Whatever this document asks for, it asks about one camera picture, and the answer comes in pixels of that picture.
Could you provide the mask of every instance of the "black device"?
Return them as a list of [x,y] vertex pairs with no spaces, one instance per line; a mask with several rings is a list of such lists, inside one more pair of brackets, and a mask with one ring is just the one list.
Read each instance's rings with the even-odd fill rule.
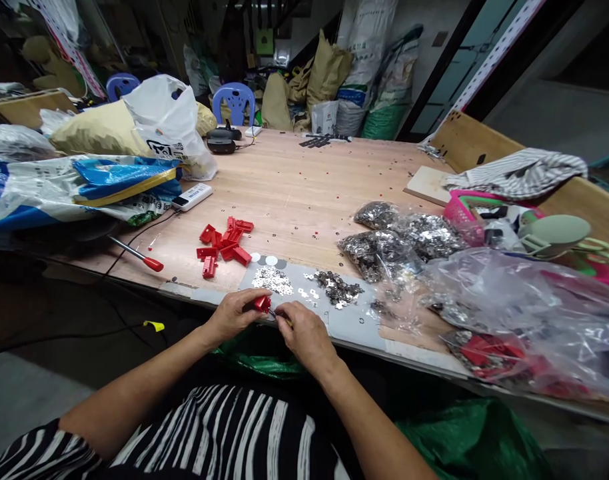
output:
[[225,120],[227,125],[224,127],[217,127],[207,132],[207,139],[229,139],[229,140],[242,140],[243,133],[238,129],[231,128],[229,120]]
[[210,138],[207,140],[207,148],[218,155],[228,155],[234,153],[237,147],[232,139]]

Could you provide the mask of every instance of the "chair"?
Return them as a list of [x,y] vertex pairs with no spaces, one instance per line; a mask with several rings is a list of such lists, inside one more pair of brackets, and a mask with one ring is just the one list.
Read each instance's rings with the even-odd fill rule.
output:
[[223,98],[231,109],[231,124],[236,126],[245,124],[245,107],[249,102],[250,122],[253,125],[256,113],[256,97],[253,96],[249,87],[237,82],[225,83],[213,94],[213,114],[216,116],[218,123],[223,122],[223,116],[220,112]]
[[120,97],[131,93],[131,91],[140,85],[140,80],[130,73],[116,73],[107,80],[107,95],[110,102],[115,102]]

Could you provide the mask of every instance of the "black and white striped shirt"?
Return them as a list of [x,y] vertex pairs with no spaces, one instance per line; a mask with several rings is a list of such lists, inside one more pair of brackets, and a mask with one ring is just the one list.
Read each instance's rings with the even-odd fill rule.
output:
[[0,456],[0,479],[348,479],[314,420],[288,403],[229,385],[197,387],[143,430],[111,463],[85,440],[32,430]]

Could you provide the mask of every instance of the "scissors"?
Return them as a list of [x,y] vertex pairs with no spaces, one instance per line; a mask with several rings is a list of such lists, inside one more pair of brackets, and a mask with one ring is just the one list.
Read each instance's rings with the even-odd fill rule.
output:
[[587,260],[595,263],[605,263],[609,265],[609,243],[587,237],[577,244],[572,250],[586,256]]

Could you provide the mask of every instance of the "screwdriver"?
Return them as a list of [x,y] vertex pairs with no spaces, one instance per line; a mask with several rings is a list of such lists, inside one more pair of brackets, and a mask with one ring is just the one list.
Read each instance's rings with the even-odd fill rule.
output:
[[117,245],[120,245],[120,247],[124,248],[126,251],[128,251],[130,254],[135,255],[136,257],[138,257],[140,260],[143,261],[143,263],[148,266],[150,269],[152,269],[153,271],[160,271],[163,268],[165,268],[165,266],[160,263],[157,260],[154,260],[153,258],[149,258],[144,256],[142,253],[140,253],[137,250],[134,250],[133,248],[131,248],[130,246],[128,246],[126,243],[122,243],[120,240],[118,240],[117,238],[114,238],[112,236],[109,236],[109,239],[113,242],[116,243]]

